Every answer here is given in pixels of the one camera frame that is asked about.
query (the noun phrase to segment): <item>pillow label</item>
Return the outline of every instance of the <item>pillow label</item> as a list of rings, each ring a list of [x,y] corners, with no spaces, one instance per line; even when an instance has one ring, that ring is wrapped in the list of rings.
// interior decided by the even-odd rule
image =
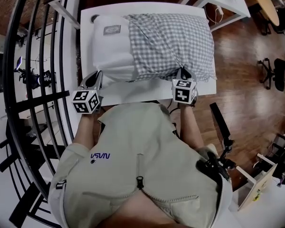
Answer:
[[[120,33],[120,27],[121,25],[106,26],[104,28],[104,36]]]

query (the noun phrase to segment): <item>zipper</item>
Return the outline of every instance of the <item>zipper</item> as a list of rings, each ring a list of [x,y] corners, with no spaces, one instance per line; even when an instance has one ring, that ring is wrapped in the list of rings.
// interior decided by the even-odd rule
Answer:
[[[100,199],[106,199],[106,200],[114,200],[114,199],[125,199],[131,197],[135,192],[137,191],[137,188],[134,189],[133,192],[130,192],[128,194],[124,194],[121,196],[107,196],[99,193],[94,193],[94,192],[83,192],[83,195],[88,195],[88,196],[94,196]]]
[[[176,198],[176,199],[159,199],[151,194],[149,194],[146,189],[144,189],[144,184],[143,184],[143,176],[144,176],[144,168],[143,168],[143,154],[138,154],[137,155],[137,186],[136,188],[141,190],[146,196],[148,196],[150,199],[155,200],[160,203],[174,203],[178,201],[186,201],[190,199],[197,199],[199,196],[198,195],[190,195],[182,198]]]
[[[190,195],[186,197],[181,197],[181,198],[176,198],[176,199],[159,199],[151,194],[149,194],[145,189],[142,189],[143,193],[147,195],[150,199],[155,200],[160,203],[175,203],[179,201],[187,201],[187,200],[192,200],[192,199],[197,199],[199,196],[198,195]]]

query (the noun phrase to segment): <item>person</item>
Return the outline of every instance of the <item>person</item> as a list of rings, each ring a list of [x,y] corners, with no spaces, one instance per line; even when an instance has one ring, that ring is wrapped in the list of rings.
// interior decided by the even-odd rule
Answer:
[[[51,182],[62,227],[211,227],[219,188],[196,168],[205,144],[191,106],[180,105],[180,139],[161,104],[111,108],[96,145],[94,117],[82,115]]]

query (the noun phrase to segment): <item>sleeve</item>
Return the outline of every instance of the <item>sleeve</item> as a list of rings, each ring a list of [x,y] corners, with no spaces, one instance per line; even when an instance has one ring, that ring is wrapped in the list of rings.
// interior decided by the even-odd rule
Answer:
[[[89,153],[89,150],[78,143],[70,144],[63,152],[57,171],[52,179],[50,189],[56,187],[57,183],[66,179],[71,170],[79,163],[83,158],[85,158]]]

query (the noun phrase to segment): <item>zipper pull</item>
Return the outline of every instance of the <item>zipper pull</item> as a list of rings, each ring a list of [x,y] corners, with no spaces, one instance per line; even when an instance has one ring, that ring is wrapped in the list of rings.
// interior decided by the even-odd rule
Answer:
[[[144,185],[143,185],[143,177],[142,176],[138,176],[136,177],[136,180],[137,180],[137,188],[139,190],[143,189],[144,188]]]

